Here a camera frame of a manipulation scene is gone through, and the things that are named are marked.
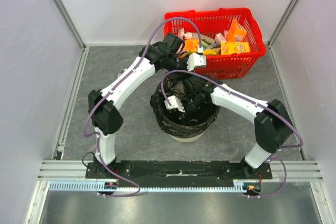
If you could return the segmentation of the black trash bag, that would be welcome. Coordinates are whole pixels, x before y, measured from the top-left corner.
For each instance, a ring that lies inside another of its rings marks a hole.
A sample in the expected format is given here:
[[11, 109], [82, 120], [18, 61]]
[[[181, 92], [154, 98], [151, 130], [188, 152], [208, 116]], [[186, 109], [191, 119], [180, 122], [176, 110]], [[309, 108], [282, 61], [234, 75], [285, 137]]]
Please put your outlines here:
[[[216, 121], [220, 107], [211, 99], [211, 93], [217, 85], [192, 74], [175, 72], [164, 78], [163, 85], [158, 85], [151, 96], [150, 106], [161, 130], [177, 137], [196, 136], [208, 129]], [[165, 97], [172, 95], [180, 99], [182, 105], [197, 94], [205, 94], [207, 105], [197, 112], [186, 114], [165, 107]]]

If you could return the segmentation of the beige trash bin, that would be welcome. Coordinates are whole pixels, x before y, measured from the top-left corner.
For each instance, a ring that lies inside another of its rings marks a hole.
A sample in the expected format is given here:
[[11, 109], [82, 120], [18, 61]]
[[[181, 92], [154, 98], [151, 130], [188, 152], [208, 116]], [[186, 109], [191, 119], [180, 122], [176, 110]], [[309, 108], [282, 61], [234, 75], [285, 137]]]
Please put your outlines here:
[[177, 136], [173, 136], [173, 135], [169, 135], [172, 139], [178, 141], [178, 142], [182, 142], [182, 143], [190, 143], [190, 142], [194, 142], [196, 140], [198, 140], [199, 138], [201, 138], [204, 135], [205, 131], [196, 135], [196, 136], [192, 136], [192, 137], [177, 137]]

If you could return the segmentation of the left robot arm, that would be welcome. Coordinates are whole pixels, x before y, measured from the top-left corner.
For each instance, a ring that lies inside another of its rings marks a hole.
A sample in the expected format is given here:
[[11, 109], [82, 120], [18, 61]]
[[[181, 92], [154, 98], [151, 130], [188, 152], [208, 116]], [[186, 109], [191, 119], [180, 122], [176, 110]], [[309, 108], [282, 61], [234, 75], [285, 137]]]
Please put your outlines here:
[[177, 59], [183, 44], [183, 39], [167, 33], [162, 41], [143, 47], [131, 66], [112, 84], [89, 93], [86, 125], [91, 122], [94, 126], [99, 144], [95, 153], [99, 162], [97, 172], [102, 177], [110, 178], [116, 171], [115, 138], [123, 124], [119, 109], [141, 83], [159, 70], [187, 69], [187, 63]]

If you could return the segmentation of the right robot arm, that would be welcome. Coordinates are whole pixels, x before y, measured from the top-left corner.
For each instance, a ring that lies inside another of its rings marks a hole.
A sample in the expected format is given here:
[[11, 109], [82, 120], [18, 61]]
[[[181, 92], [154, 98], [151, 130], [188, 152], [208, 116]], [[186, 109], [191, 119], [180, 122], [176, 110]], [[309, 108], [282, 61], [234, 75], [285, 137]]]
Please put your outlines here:
[[241, 174], [248, 179], [259, 173], [262, 163], [278, 151], [293, 133], [288, 112], [279, 100], [271, 102], [251, 98], [225, 84], [190, 76], [183, 81], [187, 101], [183, 103], [187, 116], [215, 106], [229, 109], [254, 125], [256, 143], [246, 154], [240, 166]]

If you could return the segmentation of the orange snack pack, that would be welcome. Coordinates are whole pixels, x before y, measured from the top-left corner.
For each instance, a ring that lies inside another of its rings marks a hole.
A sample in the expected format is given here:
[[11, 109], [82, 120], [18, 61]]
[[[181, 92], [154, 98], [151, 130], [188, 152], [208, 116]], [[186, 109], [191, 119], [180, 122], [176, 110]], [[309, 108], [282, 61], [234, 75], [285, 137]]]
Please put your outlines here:
[[185, 51], [197, 51], [199, 48], [199, 39], [187, 39], [184, 41]]

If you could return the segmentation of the pink capped bottle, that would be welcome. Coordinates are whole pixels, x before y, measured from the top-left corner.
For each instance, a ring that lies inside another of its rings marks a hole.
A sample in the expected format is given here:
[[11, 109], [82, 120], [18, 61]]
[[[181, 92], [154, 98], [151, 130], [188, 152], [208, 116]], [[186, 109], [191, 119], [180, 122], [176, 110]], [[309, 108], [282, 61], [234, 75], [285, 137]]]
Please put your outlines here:
[[[179, 29], [179, 31], [177, 32], [177, 36], [183, 40], [199, 39], [198, 33], [185, 31], [184, 28]], [[202, 35], [202, 34], [201, 34], [201, 39], [205, 40], [206, 42], [210, 44], [213, 44], [215, 41], [213, 38], [206, 36], [206, 35]]]

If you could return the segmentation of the green yellow packet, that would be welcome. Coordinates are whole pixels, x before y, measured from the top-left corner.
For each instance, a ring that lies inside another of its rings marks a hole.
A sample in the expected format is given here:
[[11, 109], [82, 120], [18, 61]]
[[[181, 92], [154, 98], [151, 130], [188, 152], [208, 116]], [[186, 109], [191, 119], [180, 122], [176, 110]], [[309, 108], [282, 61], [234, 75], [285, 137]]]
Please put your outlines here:
[[215, 41], [212, 38], [210, 39], [202, 38], [201, 40], [201, 45], [204, 50], [214, 47], [214, 44], [215, 44]]

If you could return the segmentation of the yellow snack bag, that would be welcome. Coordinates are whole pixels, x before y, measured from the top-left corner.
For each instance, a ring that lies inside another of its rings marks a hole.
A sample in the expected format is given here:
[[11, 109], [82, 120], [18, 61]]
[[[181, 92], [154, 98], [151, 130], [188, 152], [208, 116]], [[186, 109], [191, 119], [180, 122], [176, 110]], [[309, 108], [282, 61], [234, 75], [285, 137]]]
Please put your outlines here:
[[212, 48], [212, 49], [205, 49], [203, 51], [203, 55], [205, 56], [215, 56], [215, 55], [220, 55], [221, 49], [220, 48]]

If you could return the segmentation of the pink small packet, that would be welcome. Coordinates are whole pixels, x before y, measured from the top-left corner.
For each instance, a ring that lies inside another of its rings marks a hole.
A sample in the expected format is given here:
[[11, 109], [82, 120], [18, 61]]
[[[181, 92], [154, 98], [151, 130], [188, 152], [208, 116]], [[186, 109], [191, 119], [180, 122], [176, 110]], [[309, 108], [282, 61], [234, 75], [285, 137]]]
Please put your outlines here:
[[220, 46], [223, 42], [226, 42], [226, 39], [222, 33], [217, 33], [214, 42], [217, 46]]

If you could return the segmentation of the red plastic basket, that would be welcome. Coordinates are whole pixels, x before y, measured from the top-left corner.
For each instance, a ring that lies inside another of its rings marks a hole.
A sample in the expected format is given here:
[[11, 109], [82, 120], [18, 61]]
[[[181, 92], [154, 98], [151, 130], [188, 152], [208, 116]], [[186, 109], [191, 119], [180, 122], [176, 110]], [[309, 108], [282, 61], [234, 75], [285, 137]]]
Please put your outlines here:
[[200, 12], [188, 10], [168, 12], [164, 15], [165, 20], [173, 17], [184, 17], [191, 20], [202, 35], [212, 38], [216, 34], [228, 30], [234, 19], [247, 30], [244, 41], [249, 43], [249, 53], [207, 56], [206, 67], [196, 70], [199, 74], [218, 80], [243, 78], [255, 62], [266, 53], [261, 30], [248, 8], [219, 8], [218, 10]]

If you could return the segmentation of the yellow snack box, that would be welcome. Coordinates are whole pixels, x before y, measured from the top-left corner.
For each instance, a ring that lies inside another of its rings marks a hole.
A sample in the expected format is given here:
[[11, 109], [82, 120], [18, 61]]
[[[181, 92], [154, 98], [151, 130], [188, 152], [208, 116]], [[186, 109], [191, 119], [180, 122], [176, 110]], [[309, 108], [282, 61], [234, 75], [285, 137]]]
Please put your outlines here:
[[250, 52], [249, 42], [222, 42], [221, 55], [243, 54]]

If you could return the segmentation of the masking tape roll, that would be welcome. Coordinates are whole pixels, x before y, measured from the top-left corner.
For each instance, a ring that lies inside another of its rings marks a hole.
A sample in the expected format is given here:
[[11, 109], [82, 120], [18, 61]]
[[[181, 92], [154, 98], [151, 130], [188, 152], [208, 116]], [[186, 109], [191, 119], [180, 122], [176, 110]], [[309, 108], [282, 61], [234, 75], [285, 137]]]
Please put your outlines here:
[[127, 69], [123, 69], [123, 70], [121, 70], [119, 73], [118, 73], [118, 77], [119, 76], [121, 76], [124, 72], [126, 72], [127, 71]]

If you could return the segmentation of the orange carton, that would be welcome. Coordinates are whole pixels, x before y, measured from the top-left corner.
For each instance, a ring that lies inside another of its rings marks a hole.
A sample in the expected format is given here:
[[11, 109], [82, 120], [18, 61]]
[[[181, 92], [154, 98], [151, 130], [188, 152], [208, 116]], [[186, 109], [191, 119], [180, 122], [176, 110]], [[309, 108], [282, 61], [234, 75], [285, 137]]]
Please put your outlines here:
[[247, 30], [242, 26], [236, 18], [232, 20], [230, 28], [225, 36], [226, 41], [242, 42], [247, 35]]

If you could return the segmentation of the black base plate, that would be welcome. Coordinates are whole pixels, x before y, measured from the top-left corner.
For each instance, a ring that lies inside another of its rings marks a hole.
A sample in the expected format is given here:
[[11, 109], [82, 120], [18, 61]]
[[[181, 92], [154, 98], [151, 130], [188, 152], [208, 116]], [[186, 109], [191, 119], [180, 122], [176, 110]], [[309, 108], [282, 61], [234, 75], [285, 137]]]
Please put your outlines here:
[[250, 169], [230, 161], [116, 161], [108, 166], [119, 179], [99, 162], [86, 165], [87, 179], [116, 179], [119, 187], [143, 188], [231, 187], [234, 180], [272, 179], [269, 164]]

